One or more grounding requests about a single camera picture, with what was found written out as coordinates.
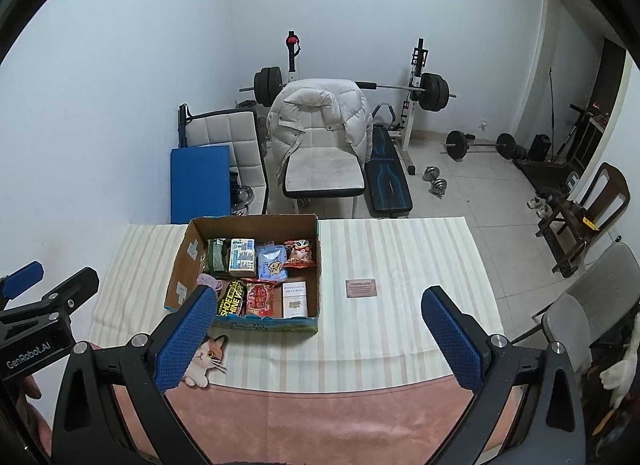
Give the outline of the green snack bag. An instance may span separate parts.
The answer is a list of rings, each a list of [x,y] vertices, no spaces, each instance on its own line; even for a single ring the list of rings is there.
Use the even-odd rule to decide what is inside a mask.
[[[229,251],[231,240],[225,237],[212,237],[207,240],[205,271],[219,277],[229,274]]]

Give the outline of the black yellow snack bag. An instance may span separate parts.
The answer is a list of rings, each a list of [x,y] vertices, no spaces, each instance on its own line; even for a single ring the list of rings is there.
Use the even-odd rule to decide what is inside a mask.
[[[217,315],[241,315],[245,305],[247,286],[242,280],[229,281],[221,299],[218,300]]]

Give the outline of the blue building box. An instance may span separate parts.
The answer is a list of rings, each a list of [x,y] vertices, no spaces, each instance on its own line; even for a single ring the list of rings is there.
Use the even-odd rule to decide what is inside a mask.
[[[235,237],[231,240],[229,273],[232,277],[255,277],[256,247],[254,239]]]

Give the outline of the red floral snack bag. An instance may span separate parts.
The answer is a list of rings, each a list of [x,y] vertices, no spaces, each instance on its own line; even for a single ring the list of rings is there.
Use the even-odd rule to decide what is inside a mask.
[[[259,318],[273,316],[273,300],[276,285],[269,281],[245,280],[245,315]]]

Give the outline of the light blue cat pouch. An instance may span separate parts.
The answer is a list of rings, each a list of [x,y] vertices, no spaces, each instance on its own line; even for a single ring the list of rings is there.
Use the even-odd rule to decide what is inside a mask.
[[[262,281],[282,282],[288,278],[286,249],[283,245],[262,244],[256,248],[257,277]]]

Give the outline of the white paper packet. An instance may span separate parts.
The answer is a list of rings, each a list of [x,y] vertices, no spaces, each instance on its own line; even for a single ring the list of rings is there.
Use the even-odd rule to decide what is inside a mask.
[[[282,283],[282,310],[285,319],[307,317],[307,286],[305,281]]]

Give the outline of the red cartoon snack bag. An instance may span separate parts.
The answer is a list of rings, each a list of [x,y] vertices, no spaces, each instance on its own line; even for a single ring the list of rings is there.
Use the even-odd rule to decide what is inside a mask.
[[[286,258],[284,268],[310,268],[316,266],[311,240],[289,240],[284,243]]]

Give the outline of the grey plastic chair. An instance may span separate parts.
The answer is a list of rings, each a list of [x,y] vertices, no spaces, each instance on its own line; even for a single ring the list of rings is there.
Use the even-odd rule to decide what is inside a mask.
[[[639,264],[622,242],[607,248],[544,311],[539,327],[547,341],[559,341],[575,372],[590,367],[591,345],[639,301]]]

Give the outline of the wooden chair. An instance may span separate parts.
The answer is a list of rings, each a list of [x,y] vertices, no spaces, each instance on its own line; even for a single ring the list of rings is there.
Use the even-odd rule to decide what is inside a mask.
[[[625,176],[607,162],[600,165],[579,201],[557,199],[551,214],[538,222],[536,232],[555,260],[551,272],[571,277],[578,269],[578,259],[615,225],[630,201]]]

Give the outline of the brown label patch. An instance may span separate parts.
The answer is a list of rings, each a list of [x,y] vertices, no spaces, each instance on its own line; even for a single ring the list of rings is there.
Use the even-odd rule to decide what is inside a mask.
[[[378,295],[374,279],[349,279],[345,281],[348,298],[367,298]]]

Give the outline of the black blue weight bench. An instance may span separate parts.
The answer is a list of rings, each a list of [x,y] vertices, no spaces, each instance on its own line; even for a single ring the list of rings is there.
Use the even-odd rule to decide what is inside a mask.
[[[400,162],[394,140],[386,123],[378,123],[378,113],[382,107],[390,112],[392,122],[396,120],[393,107],[378,104],[372,116],[375,119],[372,133],[370,161],[364,165],[369,213],[375,218],[407,217],[413,209],[412,197],[404,167]]]

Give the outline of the white cushioned chair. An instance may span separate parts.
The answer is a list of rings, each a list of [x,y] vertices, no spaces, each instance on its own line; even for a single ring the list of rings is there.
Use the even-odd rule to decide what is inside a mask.
[[[286,161],[282,191],[299,213],[313,199],[352,198],[363,195],[364,176],[343,127],[310,127],[300,146]]]

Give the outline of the barbell on floor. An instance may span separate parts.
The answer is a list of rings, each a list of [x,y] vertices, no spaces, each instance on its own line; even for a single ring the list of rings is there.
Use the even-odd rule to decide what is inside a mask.
[[[478,148],[494,149],[503,159],[512,160],[518,147],[514,137],[507,133],[500,134],[494,142],[487,142],[477,141],[474,135],[460,130],[451,130],[442,146],[450,159],[456,162],[462,161],[472,148],[474,153],[478,152]]]

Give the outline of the white puffer jacket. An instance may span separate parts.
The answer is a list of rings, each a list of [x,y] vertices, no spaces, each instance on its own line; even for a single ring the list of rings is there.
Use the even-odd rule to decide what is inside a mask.
[[[283,90],[269,109],[267,125],[279,178],[283,178],[288,157],[300,146],[310,127],[343,127],[360,164],[370,161],[373,116],[362,90],[337,95],[312,88]]]

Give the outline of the barbell on rack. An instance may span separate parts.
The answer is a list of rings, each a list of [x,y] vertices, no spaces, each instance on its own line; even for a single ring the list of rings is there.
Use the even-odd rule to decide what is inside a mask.
[[[254,100],[265,107],[271,107],[283,90],[295,92],[297,89],[312,88],[322,92],[360,92],[360,90],[390,89],[405,92],[408,86],[380,84],[365,81],[336,80],[335,78],[307,78],[306,80],[285,83],[279,66],[268,66],[254,74],[250,87],[240,88],[240,92],[253,92]],[[418,104],[424,111],[439,112],[448,106],[449,100],[456,98],[450,92],[449,84],[442,76],[423,73],[420,83]]]

